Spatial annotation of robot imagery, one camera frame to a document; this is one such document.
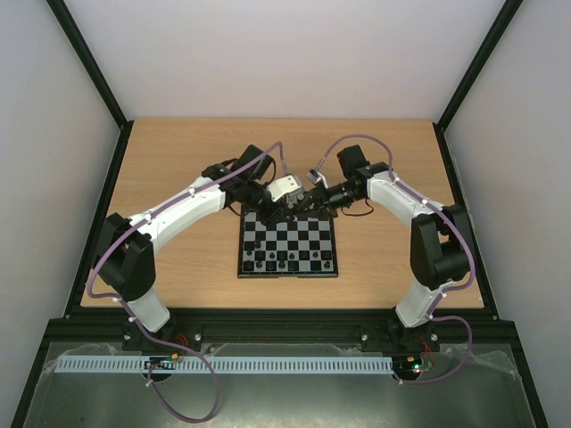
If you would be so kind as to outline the black white chess board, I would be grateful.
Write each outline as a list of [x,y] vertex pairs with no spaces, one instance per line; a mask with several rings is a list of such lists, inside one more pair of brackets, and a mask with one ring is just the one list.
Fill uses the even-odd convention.
[[265,226],[241,209],[237,277],[337,277],[334,220],[308,218]]

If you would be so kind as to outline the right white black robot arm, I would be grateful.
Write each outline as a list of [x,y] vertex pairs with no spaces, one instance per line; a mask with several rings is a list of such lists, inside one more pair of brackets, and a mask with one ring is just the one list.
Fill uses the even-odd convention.
[[396,305],[399,321],[389,327],[391,343],[406,350],[419,340],[419,326],[432,319],[444,295],[468,288],[475,279],[468,214],[458,204],[445,206],[410,187],[394,172],[391,162],[370,163],[358,145],[342,149],[337,159],[345,177],[338,185],[329,185],[320,172],[324,161],[308,173],[315,185],[314,208],[333,211],[368,200],[410,228],[414,280]]

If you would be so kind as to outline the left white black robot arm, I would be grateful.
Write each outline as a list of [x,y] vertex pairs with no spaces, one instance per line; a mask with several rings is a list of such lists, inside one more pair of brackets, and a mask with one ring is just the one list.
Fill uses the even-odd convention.
[[158,252],[199,220],[236,202],[273,219],[281,197],[261,180],[275,167],[270,150],[249,145],[240,157],[206,167],[190,185],[151,209],[108,216],[95,246],[87,295],[117,301],[130,321],[149,333],[159,332],[171,314],[154,287]]

